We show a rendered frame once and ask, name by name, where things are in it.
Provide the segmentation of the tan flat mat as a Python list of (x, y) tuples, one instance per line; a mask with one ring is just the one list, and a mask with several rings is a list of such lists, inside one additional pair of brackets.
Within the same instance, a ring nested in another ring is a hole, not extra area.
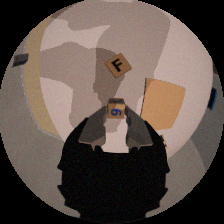
[(181, 109), (186, 88), (146, 78), (140, 117), (154, 130), (172, 128)]

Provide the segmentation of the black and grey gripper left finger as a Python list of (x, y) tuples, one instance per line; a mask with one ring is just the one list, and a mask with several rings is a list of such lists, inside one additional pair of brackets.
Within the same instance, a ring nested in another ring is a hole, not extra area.
[(86, 117), (69, 134), (57, 166), (59, 170), (63, 171), (65, 163), (75, 154), (83, 151), (94, 151), (96, 145), (103, 146), (106, 143), (106, 130), (103, 124), (106, 122), (107, 113), (108, 105), (106, 104), (88, 118)]

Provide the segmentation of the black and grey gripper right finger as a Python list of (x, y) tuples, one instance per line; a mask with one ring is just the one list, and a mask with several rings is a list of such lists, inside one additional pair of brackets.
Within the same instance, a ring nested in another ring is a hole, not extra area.
[(158, 133), (146, 120), (142, 119), (128, 106), (125, 106), (124, 114), (129, 127), (126, 134), (126, 145), (129, 152), (132, 147), (137, 147), (138, 152), (155, 156), (163, 164), (165, 173), (169, 173), (166, 149)]

